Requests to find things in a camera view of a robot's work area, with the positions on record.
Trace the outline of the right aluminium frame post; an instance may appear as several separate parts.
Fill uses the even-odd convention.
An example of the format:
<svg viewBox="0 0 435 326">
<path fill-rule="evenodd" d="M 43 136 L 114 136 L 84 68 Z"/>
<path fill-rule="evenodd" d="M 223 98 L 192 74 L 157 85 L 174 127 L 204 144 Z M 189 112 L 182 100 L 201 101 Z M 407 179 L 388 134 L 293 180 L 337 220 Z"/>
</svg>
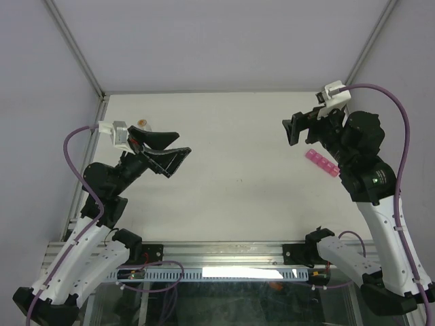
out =
<svg viewBox="0 0 435 326">
<path fill-rule="evenodd" d="M 345 80 L 345 85 L 352 84 L 355 78 L 358 76 L 360 69 L 363 67 L 379 35 L 383 31 L 385 25 L 387 24 L 390 16 L 394 12 L 398 4 L 399 0 L 388 0 L 385 4 L 385 7 L 383 8 L 379 18 L 377 19 L 373 29 L 370 32 L 370 35 L 368 36 L 368 39 L 366 40 L 361 52 L 359 53 L 354 65 L 352 66 Z"/>
</svg>

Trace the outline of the clear glass pill bottle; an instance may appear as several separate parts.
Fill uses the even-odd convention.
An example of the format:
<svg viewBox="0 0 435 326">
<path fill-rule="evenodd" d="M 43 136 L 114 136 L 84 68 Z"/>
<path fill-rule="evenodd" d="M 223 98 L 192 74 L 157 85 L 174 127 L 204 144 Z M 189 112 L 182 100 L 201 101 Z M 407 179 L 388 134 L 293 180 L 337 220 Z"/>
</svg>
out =
<svg viewBox="0 0 435 326">
<path fill-rule="evenodd" d="M 152 127 L 150 126 L 150 124 L 148 123 L 148 121 L 145 120 L 145 119 L 141 119 L 141 120 L 139 120 L 139 121 L 137 122 L 137 127 L 138 127 L 139 129 L 141 129 L 141 130 L 145 130 L 145 131 L 148 131 L 148 132 L 151 132 L 151 131 L 152 131 Z"/>
</svg>

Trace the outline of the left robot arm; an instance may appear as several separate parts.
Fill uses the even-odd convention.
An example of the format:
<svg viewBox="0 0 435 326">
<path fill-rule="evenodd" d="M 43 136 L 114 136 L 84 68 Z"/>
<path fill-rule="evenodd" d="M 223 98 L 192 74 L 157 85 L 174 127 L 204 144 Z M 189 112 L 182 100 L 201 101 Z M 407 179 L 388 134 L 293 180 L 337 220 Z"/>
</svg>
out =
<svg viewBox="0 0 435 326">
<path fill-rule="evenodd" d="M 78 172 L 68 146 L 73 136 L 85 130 L 108 134 L 113 147 L 122 150 L 115 166 L 93 162 Z M 110 272 L 141 259 L 141 237 L 115 229 L 128 203 L 121 194 L 147 170 L 173 176 L 192 151 L 189 147 L 172 149 L 178 138 L 178 132 L 152 132 L 121 121 L 100 121 L 67 135 L 64 157 L 88 198 L 49 268 L 30 287 L 20 287 L 13 295 L 26 325 L 74 324 L 80 308 Z"/>
</svg>

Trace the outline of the left aluminium frame post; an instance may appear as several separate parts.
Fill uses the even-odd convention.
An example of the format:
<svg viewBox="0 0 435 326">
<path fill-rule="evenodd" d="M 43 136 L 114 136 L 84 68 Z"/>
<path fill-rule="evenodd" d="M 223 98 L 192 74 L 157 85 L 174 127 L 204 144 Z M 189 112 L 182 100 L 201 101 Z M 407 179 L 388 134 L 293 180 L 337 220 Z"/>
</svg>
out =
<svg viewBox="0 0 435 326">
<path fill-rule="evenodd" d="M 43 0 L 42 3 L 44 4 L 47 12 L 51 16 L 60 35 L 62 36 L 65 43 L 67 44 L 70 53 L 72 54 L 79 68 L 82 70 L 82 73 L 85 75 L 86 79 L 88 80 L 88 83 L 91 85 L 92 89 L 95 91 L 95 93 L 99 98 L 104 98 L 105 92 L 103 91 L 95 74 L 90 68 L 88 61 L 83 55 L 83 52 L 81 51 L 77 41 L 75 40 L 75 37 L 73 36 L 71 29 L 69 28 L 66 20 L 61 14 L 56 2 L 53 0 Z"/>
</svg>

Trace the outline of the aluminium frame post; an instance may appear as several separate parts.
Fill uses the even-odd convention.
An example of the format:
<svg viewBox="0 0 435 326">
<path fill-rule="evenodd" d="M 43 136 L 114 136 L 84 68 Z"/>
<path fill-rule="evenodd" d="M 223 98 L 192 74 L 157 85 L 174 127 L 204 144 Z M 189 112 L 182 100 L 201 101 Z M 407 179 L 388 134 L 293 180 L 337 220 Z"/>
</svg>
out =
<svg viewBox="0 0 435 326">
<path fill-rule="evenodd" d="M 370 35 L 368 36 L 368 39 L 366 40 L 361 52 L 359 53 L 354 65 L 352 66 L 345 80 L 345 85 L 352 84 L 355 78 L 358 76 L 360 69 L 363 67 L 379 35 L 383 31 L 385 25 L 387 24 L 390 16 L 394 12 L 398 4 L 399 0 L 388 0 L 385 4 L 385 7 L 383 8 L 379 18 L 377 19 L 373 29 L 370 32 Z"/>
<path fill-rule="evenodd" d="M 53 0 L 43 0 L 42 3 L 44 4 L 47 12 L 51 16 L 60 35 L 62 36 L 65 43 L 67 44 L 70 53 L 72 54 L 79 68 L 82 70 L 82 73 L 85 75 L 86 79 L 88 80 L 88 83 L 91 85 L 92 89 L 95 91 L 95 93 L 99 98 L 104 98 L 105 92 L 103 91 L 95 74 L 90 68 L 88 61 L 83 55 L 83 52 L 81 51 L 77 41 L 75 40 L 75 37 L 73 36 L 71 29 L 69 28 L 66 20 L 61 14 L 56 2 Z"/>
</svg>

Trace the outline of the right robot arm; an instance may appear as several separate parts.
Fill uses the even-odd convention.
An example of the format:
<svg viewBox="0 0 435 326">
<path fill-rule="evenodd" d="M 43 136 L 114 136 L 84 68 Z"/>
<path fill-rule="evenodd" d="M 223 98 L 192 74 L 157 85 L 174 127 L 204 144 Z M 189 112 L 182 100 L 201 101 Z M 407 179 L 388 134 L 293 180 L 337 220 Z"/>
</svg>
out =
<svg viewBox="0 0 435 326">
<path fill-rule="evenodd" d="M 317 228 L 305 237 L 301 263 L 311 267 L 324 260 L 335 265 L 360 288 L 377 316 L 403 315 L 434 302 L 434 282 L 418 259 L 414 262 L 419 275 L 414 276 L 402 244 L 410 236 L 402 213 L 394 211 L 396 175 L 378 155 L 385 137 L 379 116 L 364 111 L 346 116 L 333 109 L 319 117 L 319 111 L 316 107 L 282 121 L 289 144 L 297 144 L 306 130 L 306 142 L 320 143 L 337 161 L 341 183 L 370 230 L 379 260 L 370 261 L 332 231 Z"/>
</svg>

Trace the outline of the pink pill organizer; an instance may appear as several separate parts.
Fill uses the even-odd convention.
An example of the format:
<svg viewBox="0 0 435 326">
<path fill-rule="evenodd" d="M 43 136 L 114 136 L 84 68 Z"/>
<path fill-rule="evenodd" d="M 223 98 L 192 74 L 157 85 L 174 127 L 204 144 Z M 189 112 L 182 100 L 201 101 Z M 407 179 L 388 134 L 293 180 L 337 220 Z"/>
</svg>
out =
<svg viewBox="0 0 435 326">
<path fill-rule="evenodd" d="M 340 168 L 335 163 L 329 161 L 329 159 L 322 156 L 314 149 L 309 149 L 304 156 L 306 159 L 314 163 L 316 166 L 328 173 L 330 176 L 337 177 L 339 175 Z"/>
</svg>

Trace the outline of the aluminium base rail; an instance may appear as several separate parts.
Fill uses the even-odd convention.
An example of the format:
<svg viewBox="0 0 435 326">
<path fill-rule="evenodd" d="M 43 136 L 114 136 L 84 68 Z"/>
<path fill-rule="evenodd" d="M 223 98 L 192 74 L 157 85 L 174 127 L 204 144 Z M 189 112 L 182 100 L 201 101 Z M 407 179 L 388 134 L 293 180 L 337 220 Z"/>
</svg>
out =
<svg viewBox="0 0 435 326">
<path fill-rule="evenodd" d="M 186 268 L 203 266 L 290 267 L 297 263 L 293 242 L 144 242 L 144 261 L 178 261 Z"/>
</svg>

